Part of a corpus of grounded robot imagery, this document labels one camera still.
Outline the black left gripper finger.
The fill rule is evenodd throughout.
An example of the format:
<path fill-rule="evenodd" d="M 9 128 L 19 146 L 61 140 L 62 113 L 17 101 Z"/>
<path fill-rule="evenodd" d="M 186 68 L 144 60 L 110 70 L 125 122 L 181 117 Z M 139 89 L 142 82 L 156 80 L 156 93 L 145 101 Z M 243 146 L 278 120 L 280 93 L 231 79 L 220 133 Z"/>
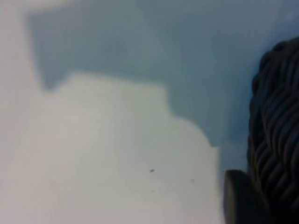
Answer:
<path fill-rule="evenodd" d="M 270 213 L 244 172 L 227 170 L 223 193 L 223 213 L 226 224 L 271 223 Z"/>

